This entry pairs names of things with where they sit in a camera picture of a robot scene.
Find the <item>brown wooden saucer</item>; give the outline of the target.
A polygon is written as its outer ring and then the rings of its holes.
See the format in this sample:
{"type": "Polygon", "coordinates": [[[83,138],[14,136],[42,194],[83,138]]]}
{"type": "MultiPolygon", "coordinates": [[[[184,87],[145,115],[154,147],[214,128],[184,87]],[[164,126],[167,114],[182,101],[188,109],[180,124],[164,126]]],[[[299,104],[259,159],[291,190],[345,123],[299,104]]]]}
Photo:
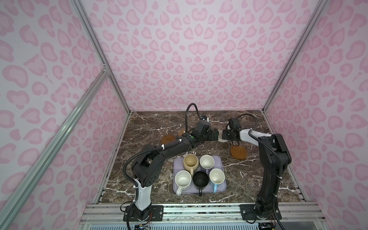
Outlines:
{"type": "Polygon", "coordinates": [[[175,140],[176,140],[176,137],[175,136],[173,136],[173,135],[165,135],[161,139],[161,144],[166,145],[166,144],[168,144],[170,142],[173,142],[175,140]]]}
{"type": "Polygon", "coordinates": [[[233,158],[243,160],[247,158],[248,151],[244,146],[232,146],[230,149],[233,158]]]}

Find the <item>small white cup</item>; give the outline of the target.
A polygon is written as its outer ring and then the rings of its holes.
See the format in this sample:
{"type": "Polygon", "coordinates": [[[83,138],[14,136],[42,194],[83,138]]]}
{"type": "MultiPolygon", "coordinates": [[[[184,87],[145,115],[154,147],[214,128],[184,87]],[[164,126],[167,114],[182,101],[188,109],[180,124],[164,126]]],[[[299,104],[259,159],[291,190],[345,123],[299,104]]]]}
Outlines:
{"type": "Polygon", "coordinates": [[[215,165],[215,160],[212,156],[210,155],[203,155],[200,159],[199,159],[199,163],[200,166],[205,169],[205,170],[210,170],[214,167],[215,165]]]}

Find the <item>beige ceramic mug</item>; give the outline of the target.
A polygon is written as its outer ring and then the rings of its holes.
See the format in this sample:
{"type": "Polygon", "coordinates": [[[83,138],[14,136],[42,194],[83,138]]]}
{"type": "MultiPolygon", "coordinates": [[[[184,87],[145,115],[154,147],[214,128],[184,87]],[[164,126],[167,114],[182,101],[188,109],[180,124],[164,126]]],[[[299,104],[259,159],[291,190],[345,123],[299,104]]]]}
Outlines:
{"type": "Polygon", "coordinates": [[[186,171],[188,171],[191,174],[191,176],[193,176],[195,171],[199,167],[198,158],[193,154],[185,156],[183,159],[183,167],[186,171]]]}

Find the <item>multicolour woven round coaster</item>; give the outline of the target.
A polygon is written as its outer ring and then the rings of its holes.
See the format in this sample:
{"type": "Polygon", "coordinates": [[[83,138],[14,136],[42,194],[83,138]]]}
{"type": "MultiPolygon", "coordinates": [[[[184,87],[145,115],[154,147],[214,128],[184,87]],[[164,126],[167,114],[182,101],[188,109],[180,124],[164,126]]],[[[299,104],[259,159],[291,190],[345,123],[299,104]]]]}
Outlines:
{"type": "Polygon", "coordinates": [[[227,140],[224,140],[222,137],[223,137],[223,131],[222,130],[219,130],[218,132],[218,141],[221,142],[221,143],[226,143],[227,140]]]}

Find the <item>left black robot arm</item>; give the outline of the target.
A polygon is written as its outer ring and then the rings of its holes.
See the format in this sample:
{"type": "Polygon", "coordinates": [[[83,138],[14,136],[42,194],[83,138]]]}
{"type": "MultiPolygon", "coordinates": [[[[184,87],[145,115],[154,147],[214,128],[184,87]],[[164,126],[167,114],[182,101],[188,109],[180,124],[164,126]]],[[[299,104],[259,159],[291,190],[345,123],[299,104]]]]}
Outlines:
{"type": "Polygon", "coordinates": [[[141,152],[129,158],[124,164],[124,172],[126,172],[128,164],[133,162],[131,167],[133,175],[126,175],[135,189],[135,204],[133,206],[139,211],[149,209],[152,185],[159,179],[166,160],[195,149],[206,141],[218,141],[218,139],[219,131],[217,129],[209,129],[201,133],[193,130],[193,132],[184,133],[174,141],[161,146],[150,144],[144,146],[141,152]]]}

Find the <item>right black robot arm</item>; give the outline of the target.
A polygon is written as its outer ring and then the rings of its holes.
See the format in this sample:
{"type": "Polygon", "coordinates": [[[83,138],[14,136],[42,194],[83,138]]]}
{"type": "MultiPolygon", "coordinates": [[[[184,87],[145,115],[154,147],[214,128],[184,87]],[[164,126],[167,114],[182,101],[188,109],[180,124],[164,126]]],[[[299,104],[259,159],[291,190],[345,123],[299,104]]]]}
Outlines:
{"type": "Polygon", "coordinates": [[[225,129],[221,135],[226,141],[243,141],[259,147],[259,158],[264,168],[261,189],[255,202],[255,214],[266,218],[276,212],[278,190],[283,173],[291,163],[291,156],[281,134],[265,134],[253,129],[225,129]]]}

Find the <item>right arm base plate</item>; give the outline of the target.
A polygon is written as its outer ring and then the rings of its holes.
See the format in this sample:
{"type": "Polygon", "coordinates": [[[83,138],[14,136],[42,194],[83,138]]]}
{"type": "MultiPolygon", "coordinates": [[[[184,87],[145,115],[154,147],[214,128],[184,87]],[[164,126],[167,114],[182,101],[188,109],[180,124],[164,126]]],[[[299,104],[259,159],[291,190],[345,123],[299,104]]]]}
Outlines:
{"type": "Polygon", "coordinates": [[[278,220],[282,220],[282,215],[278,206],[275,206],[274,208],[271,205],[267,208],[260,208],[257,204],[240,204],[239,208],[242,220],[252,222],[259,220],[271,220],[275,217],[278,220]]]}

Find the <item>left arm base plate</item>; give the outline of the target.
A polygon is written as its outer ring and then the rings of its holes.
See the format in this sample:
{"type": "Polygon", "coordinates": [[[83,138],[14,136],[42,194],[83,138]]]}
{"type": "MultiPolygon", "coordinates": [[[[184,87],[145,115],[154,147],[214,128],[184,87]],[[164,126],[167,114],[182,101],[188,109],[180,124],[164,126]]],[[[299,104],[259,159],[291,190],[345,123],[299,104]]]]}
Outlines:
{"type": "Polygon", "coordinates": [[[139,210],[137,206],[131,205],[124,211],[124,221],[135,221],[135,222],[147,222],[147,221],[162,221],[163,220],[163,209],[161,205],[150,205],[143,211],[139,210]]]}

